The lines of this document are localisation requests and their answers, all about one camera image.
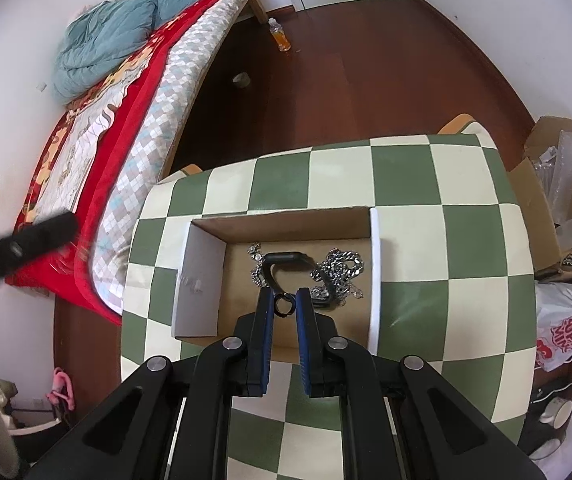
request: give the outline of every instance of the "silver jewelry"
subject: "silver jewelry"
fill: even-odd
[[[253,283],[256,286],[267,286],[266,280],[261,272],[261,263],[263,262],[263,253],[261,252],[261,244],[255,242],[248,247],[248,254],[257,262],[257,266],[251,271]],[[359,300],[363,298],[363,292],[360,288],[352,283],[352,280],[359,276],[364,270],[364,262],[359,253],[355,251],[340,251],[332,249],[326,256],[325,260],[317,264],[331,279],[335,285],[336,297],[339,306],[346,303],[348,295],[352,295]],[[313,270],[310,277],[316,282],[321,282],[322,277],[318,270]],[[325,285],[316,285],[310,289],[310,296],[317,300],[323,300],[328,297],[328,291]]]

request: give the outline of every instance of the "checkered tablecloth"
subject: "checkered tablecloth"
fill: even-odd
[[[528,238],[490,135],[383,137],[276,153],[156,186],[132,242],[122,377],[198,348],[170,336],[184,226],[210,214],[376,206],[378,354],[422,356],[513,441],[532,384]],[[339,405],[308,399],[299,366],[273,362],[268,394],[233,400],[229,479],[342,478]]]

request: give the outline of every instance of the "black bracelet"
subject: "black bracelet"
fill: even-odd
[[[263,257],[261,263],[261,272],[266,280],[266,284],[272,289],[275,295],[275,314],[279,317],[290,316],[295,311],[295,298],[292,294],[285,292],[277,283],[274,276],[272,275],[272,266],[283,265],[283,264],[304,264],[310,268],[310,270],[317,270],[322,278],[323,284],[328,291],[327,298],[313,298],[312,303],[315,308],[328,308],[335,301],[336,292],[335,285],[330,280],[328,275],[323,269],[321,269],[315,261],[307,254],[300,253],[298,251],[292,251],[289,253],[268,253]],[[286,300],[291,304],[290,311],[284,314],[277,309],[277,302],[279,300]]]

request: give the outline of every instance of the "cardboard box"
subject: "cardboard box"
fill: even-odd
[[[538,160],[549,146],[557,146],[562,131],[572,133],[571,119],[540,118],[526,139],[524,160],[508,175],[524,216],[536,276],[550,281],[572,279],[572,250],[560,250],[546,195],[531,161]],[[572,218],[572,197],[568,218]]]
[[[261,242],[266,254],[300,251],[316,262],[333,248],[357,251],[364,272],[354,279],[363,298],[324,314],[338,333],[375,353],[379,337],[381,263],[377,210],[367,207],[282,211],[260,215],[194,219],[185,234],[173,311],[174,337],[200,346],[233,334],[237,318],[254,312],[259,288],[251,279],[256,262],[248,246]],[[274,269],[282,288],[296,292],[319,285],[305,269]],[[274,318],[272,359],[299,362],[295,316]]]

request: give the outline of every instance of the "plastic bottle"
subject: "plastic bottle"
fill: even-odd
[[[268,24],[271,27],[272,37],[275,38],[279,50],[282,52],[290,50],[290,41],[288,41],[288,38],[284,33],[284,28],[277,23],[277,20],[275,20],[275,18],[269,19]]]

